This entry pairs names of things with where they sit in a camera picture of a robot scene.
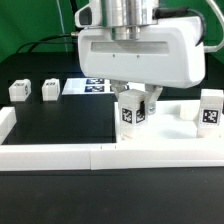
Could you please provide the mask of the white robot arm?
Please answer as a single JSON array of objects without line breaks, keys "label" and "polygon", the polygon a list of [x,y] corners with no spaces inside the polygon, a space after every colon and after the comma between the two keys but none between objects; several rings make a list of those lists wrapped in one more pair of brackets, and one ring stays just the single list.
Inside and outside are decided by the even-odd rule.
[{"label": "white robot arm", "polygon": [[89,0],[75,13],[83,74],[112,81],[118,93],[127,82],[146,86],[146,111],[155,112],[164,87],[189,88],[205,76],[205,55],[224,48],[224,14],[205,0],[223,29],[223,39],[203,44],[203,14],[189,7],[164,8],[159,0]]}]

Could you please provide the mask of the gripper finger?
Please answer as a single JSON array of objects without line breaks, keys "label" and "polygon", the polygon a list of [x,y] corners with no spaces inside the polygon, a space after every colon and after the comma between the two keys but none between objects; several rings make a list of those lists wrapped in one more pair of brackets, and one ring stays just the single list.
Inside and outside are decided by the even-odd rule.
[{"label": "gripper finger", "polygon": [[127,90],[127,82],[126,81],[119,81],[119,80],[112,80],[111,81],[111,88],[114,92],[116,98],[119,98],[119,94]]},{"label": "gripper finger", "polygon": [[156,112],[156,102],[163,91],[163,87],[159,85],[145,84],[145,113],[153,115]]}]

